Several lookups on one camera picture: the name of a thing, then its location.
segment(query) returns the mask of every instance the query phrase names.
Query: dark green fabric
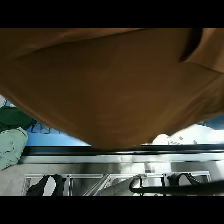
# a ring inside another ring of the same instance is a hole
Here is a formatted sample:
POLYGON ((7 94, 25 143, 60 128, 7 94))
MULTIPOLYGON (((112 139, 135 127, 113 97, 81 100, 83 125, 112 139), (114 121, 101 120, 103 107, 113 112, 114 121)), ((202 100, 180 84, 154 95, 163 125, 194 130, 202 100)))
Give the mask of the dark green fabric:
POLYGON ((18 127, 26 130, 35 122, 17 107, 3 106, 0 108, 0 132, 18 127))

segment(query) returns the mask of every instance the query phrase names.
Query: brown fabric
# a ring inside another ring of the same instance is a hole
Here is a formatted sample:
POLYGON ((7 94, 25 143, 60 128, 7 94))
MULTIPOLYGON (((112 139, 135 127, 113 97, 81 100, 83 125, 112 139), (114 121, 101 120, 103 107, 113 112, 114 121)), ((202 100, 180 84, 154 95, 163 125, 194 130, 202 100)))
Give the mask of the brown fabric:
POLYGON ((0 29, 0 93, 104 149, 223 113, 223 29, 94 29, 0 29))

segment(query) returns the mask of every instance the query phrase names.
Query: gray fabric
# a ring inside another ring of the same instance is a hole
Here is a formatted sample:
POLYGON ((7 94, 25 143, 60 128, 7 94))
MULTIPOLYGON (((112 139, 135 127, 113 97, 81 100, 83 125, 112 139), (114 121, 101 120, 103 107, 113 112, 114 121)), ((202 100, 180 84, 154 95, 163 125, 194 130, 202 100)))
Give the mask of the gray fabric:
POLYGON ((18 163, 28 139, 22 128, 0 133, 0 170, 18 163))

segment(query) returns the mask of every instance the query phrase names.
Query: black strip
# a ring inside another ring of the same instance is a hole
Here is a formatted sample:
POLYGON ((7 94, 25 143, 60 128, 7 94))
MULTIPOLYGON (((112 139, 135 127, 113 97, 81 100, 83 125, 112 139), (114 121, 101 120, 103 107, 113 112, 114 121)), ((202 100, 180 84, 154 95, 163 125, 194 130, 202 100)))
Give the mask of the black strip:
POLYGON ((130 149, 96 149, 91 146, 26 146, 22 156, 161 155, 224 152, 224 144, 147 145, 130 149))

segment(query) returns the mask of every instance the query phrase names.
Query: gray floor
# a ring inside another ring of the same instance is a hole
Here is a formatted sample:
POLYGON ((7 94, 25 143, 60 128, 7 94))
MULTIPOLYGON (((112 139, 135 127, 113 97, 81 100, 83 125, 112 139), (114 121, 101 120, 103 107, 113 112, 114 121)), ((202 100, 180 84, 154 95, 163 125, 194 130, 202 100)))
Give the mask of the gray floor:
POLYGON ((24 174, 163 173, 210 171, 212 180, 224 179, 224 161, 206 163, 23 164, 0 171, 0 195, 21 195, 24 174))

